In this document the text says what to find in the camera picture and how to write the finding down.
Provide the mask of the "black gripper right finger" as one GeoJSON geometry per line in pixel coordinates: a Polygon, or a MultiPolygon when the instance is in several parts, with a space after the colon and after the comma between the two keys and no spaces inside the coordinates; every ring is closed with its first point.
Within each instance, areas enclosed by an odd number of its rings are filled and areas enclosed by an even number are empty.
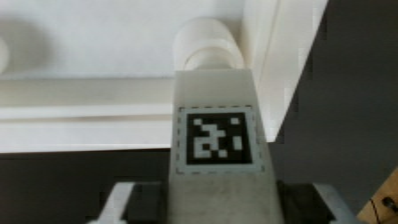
{"type": "Polygon", "coordinates": [[[332,185],[278,181],[277,192],[284,224],[358,224],[332,185]]]}

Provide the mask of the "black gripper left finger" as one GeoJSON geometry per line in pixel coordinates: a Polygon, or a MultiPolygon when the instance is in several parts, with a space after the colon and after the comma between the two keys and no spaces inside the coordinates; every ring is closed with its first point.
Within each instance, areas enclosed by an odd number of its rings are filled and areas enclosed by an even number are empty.
{"type": "Polygon", "coordinates": [[[159,181],[117,182],[87,224],[165,224],[167,193],[159,181]]]}

